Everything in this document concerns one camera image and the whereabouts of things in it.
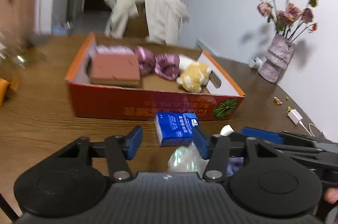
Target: stuffed animal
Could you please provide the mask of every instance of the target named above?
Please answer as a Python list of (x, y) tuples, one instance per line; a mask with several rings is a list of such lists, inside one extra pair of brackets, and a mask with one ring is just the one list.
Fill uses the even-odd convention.
[(205, 63), (199, 63), (184, 55), (180, 55), (180, 69), (183, 70), (181, 76), (177, 78), (186, 91), (200, 93), (202, 85), (207, 85), (211, 74), (211, 69)]

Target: purple scrunchie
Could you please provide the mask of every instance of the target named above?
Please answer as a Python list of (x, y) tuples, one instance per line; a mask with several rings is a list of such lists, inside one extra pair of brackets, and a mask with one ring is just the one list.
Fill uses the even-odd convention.
[(146, 75), (155, 72), (158, 76), (164, 77), (168, 80), (175, 80), (180, 74), (180, 57), (178, 54), (154, 54), (144, 48), (137, 46), (135, 55), (139, 60), (140, 73)]

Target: marbled vase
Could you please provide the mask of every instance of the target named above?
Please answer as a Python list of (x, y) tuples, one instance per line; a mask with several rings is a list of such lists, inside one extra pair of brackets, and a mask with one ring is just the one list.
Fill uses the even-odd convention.
[(258, 73), (265, 80), (275, 83), (281, 69), (287, 68), (294, 50), (294, 43), (291, 43), (282, 35), (276, 34), (268, 51), (265, 53), (266, 61)]

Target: black cable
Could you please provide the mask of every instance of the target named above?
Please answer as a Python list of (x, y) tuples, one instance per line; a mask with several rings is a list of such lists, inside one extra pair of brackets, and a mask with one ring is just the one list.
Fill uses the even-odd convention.
[(11, 206), (7, 203), (7, 201), (3, 198), (3, 196), (0, 194), (0, 208), (3, 210), (3, 212), (7, 215), (7, 217), (12, 221), (16, 221), (19, 219), (19, 216), (16, 214), (16, 212), (11, 208)]

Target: blurred skin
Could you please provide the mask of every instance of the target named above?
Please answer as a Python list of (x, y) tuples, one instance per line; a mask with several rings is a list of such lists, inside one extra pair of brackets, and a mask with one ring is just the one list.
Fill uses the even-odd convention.
[(328, 189), (324, 195), (326, 202), (334, 204), (338, 200), (338, 189)]

